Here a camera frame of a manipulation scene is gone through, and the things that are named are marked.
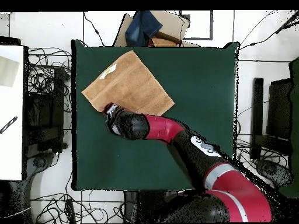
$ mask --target blue cloth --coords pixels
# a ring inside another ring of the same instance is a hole
[[[129,47],[146,45],[144,34],[149,38],[154,36],[162,27],[155,16],[149,11],[138,11],[126,31],[126,41]]]

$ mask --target white label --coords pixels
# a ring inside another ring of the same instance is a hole
[[[115,71],[115,69],[116,69],[116,64],[111,66],[109,69],[105,70],[104,73],[102,73],[102,75],[100,76],[100,79],[104,79],[106,75],[108,75],[109,73]]]
[[[204,154],[207,156],[221,157],[221,155],[214,151],[212,145],[205,144],[197,136],[191,137],[191,143],[194,144],[197,148],[199,148],[202,152],[204,152]]]

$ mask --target white floor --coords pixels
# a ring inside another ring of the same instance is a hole
[[[196,19],[200,20],[198,25],[198,34],[206,34],[208,30],[209,18],[203,18],[206,15],[201,11],[192,11],[191,25],[193,30],[196,25]],[[201,46],[223,47],[228,42],[243,42],[248,33],[265,17],[270,10],[214,10],[213,40],[212,41],[191,41]],[[86,12],[86,17],[90,19],[98,29],[103,42],[106,46],[111,46],[119,29],[123,15],[134,12]],[[292,15],[289,10],[278,10],[267,16],[246,38],[241,47],[253,42],[266,39],[276,29],[278,29]],[[99,37],[94,32],[91,24],[83,19],[82,12],[38,12],[38,13],[12,13],[10,30],[6,24],[7,18],[0,18],[0,35],[16,37],[22,40],[22,44],[29,48],[34,47],[58,47],[71,52],[70,42],[72,39],[83,40],[88,46],[100,46]],[[264,78],[264,101],[268,99],[268,90],[271,81],[289,78],[288,62],[299,56],[299,32],[294,26],[288,30],[274,35],[268,41],[257,44],[253,47],[244,48],[239,52],[239,98],[238,112],[251,106],[252,100],[252,82],[256,77]],[[264,123],[266,123],[267,104],[264,106]],[[241,123],[241,133],[250,133],[251,111],[248,110],[241,114],[239,122]],[[65,114],[65,128],[69,128],[71,117]],[[249,136],[242,136],[240,139],[249,141]],[[45,195],[64,193],[65,185],[69,179],[72,170],[71,157],[71,133],[67,133],[64,141],[69,144],[69,148],[60,154],[58,163],[43,173],[38,174],[32,184],[32,198]],[[75,200],[81,200],[80,191],[72,191],[70,186],[68,193]],[[88,200],[90,191],[84,191],[83,201]],[[93,201],[122,201],[122,191],[94,191],[91,194]],[[34,218],[41,212],[48,202],[32,202],[32,212]],[[92,202],[92,207],[103,208],[109,216],[114,215],[113,207],[118,207],[119,202]],[[79,212],[80,207],[75,204],[75,210]],[[95,217],[102,217],[100,212],[94,213]],[[83,223],[94,222],[89,216],[83,218]],[[122,220],[118,217],[112,218],[109,223],[120,223]]]

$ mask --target folded cloth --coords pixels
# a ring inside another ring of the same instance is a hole
[[[156,38],[154,36],[151,40],[155,47],[176,47],[176,43],[170,40],[164,40],[163,38]]]
[[[157,21],[155,16],[153,16],[149,10],[138,11],[125,33],[127,46],[145,46],[146,42],[144,34],[146,34],[148,38],[151,38],[161,29],[161,27],[162,24]]]
[[[134,51],[119,57],[82,93],[97,111],[113,102],[135,113],[161,116],[174,105]]]

